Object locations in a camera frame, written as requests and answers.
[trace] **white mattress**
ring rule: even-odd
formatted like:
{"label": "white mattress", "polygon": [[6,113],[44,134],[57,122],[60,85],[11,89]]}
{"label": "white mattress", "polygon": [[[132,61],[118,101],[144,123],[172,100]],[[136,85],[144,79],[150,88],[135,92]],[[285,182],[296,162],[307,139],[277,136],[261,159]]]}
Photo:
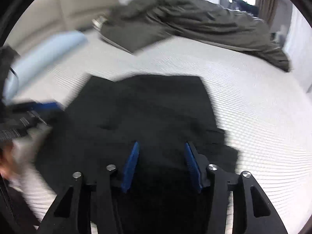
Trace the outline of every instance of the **white mattress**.
{"label": "white mattress", "polygon": [[[289,234],[312,213],[312,105],[291,73],[246,54],[173,37],[136,56],[89,43],[39,76],[16,100],[55,99],[67,105],[87,73],[115,80],[130,74],[198,75],[209,92],[226,143],[239,150],[237,173],[249,170],[272,201]],[[42,219],[55,194],[28,164],[22,176],[27,203]],[[232,206],[226,233],[231,233]]]}

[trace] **upholstered headboard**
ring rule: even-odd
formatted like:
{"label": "upholstered headboard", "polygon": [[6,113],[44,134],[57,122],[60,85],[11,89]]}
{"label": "upholstered headboard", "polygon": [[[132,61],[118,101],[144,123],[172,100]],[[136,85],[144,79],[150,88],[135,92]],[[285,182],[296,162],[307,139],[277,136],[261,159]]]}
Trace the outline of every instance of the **upholstered headboard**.
{"label": "upholstered headboard", "polygon": [[5,43],[24,54],[55,33],[91,27],[93,18],[116,4],[118,0],[34,0]]}

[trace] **black cloth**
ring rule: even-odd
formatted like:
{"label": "black cloth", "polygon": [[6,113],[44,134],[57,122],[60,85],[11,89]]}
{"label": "black cloth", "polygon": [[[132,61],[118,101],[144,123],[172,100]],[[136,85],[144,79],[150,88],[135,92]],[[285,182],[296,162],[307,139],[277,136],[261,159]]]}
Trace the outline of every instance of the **black cloth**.
{"label": "black cloth", "polygon": [[[208,203],[205,192],[197,196],[191,187],[185,142],[230,172],[237,151],[224,145],[199,77],[139,75],[118,82],[91,77],[54,126],[35,166],[59,193],[76,171],[92,184],[98,168],[122,168],[135,141],[140,154],[132,187],[116,195],[124,233],[203,228]],[[96,222],[94,198],[91,203]]]}
{"label": "black cloth", "polygon": [[[134,27],[137,24],[150,27],[141,27],[140,32],[140,27]],[[111,10],[100,33],[109,43],[134,52],[172,31],[172,35],[260,57],[286,72],[290,69],[287,56],[270,40],[263,20],[205,0],[132,0]]]}

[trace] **crumpled blanket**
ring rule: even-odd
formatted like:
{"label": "crumpled blanket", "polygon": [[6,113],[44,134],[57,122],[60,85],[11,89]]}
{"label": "crumpled blanket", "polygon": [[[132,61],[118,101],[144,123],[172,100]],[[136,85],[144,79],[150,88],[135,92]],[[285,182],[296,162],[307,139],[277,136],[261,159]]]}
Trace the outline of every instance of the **crumpled blanket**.
{"label": "crumpled blanket", "polygon": [[270,40],[263,20],[205,0],[132,0],[112,8],[100,33],[104,40],[130,53],[178,35],[254,55],[283,71],[290,70],[287,56]]}

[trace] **brown curtain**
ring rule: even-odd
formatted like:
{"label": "brown curtain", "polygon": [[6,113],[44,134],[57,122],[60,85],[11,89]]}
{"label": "brown curtain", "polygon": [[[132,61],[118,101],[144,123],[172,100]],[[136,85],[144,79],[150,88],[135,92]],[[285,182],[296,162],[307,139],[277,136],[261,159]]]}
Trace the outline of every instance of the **brown curtain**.
{"label": "brown curtain", "polygon": [[259,18],[267,22],[269,27],[275,16],[278,0],[255,0],[255,5],[259,7]]}

